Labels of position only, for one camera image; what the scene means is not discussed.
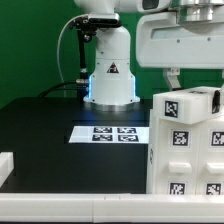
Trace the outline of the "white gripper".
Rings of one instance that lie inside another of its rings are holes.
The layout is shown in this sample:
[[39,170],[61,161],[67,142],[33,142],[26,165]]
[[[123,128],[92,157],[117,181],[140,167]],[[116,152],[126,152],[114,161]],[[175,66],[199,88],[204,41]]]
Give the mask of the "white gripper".
[[174,12],[143,16],[137,24],[136,59],[141,67],[165,68],[170,91],[181,89],[179,68],[224,69],[224,9],[215,9],[210,22],[184,25],[176,23]]

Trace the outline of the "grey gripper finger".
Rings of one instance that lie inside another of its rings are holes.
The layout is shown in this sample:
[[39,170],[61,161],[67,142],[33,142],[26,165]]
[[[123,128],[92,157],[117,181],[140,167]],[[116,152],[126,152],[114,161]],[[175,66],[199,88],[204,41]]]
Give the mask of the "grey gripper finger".
[[217,89],[214,91],[213,99],[212,99],[212,113],[219,113],[222,109],[222,96],[223,89]]

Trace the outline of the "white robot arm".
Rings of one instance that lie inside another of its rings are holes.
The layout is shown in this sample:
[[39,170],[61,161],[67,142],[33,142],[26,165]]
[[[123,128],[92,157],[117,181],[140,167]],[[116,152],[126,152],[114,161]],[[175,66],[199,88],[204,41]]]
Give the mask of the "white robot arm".
[[95,70],[84,102],[99,108],[123,109],[137,104],[135,77],[130,71],[129,31],[122,13],[139,12],[136,59],[150,68],[216,69],[219,39],[207,41],[206,25],[224,22],[224,0],[74,0],[86,15],[86,31],[96,42]]

